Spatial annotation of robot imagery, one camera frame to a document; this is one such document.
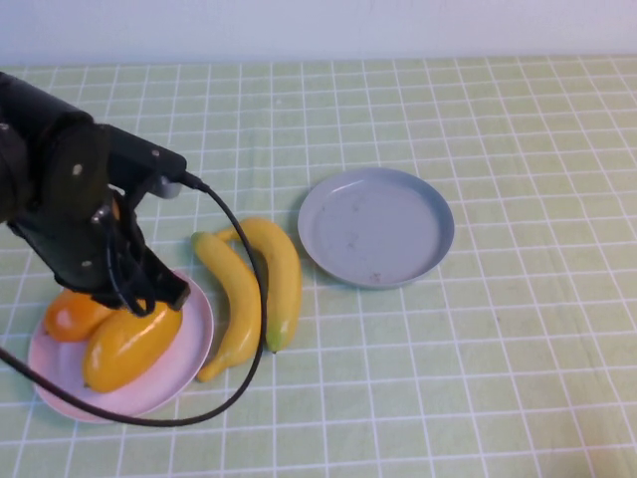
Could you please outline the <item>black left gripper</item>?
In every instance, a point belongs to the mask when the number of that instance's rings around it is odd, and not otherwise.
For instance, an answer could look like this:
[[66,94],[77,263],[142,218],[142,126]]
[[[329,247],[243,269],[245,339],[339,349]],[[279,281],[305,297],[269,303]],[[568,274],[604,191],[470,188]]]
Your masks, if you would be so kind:
[[[112,282],[113,191],[108,186],[106,129],[80,121],[47,139],[9,124],[9,227],[24,239],[65,288],[92,295],[111,310],[130,310],[135,295]],[[141,263],[139,296],[181,310],[186,279],[157,257]]]

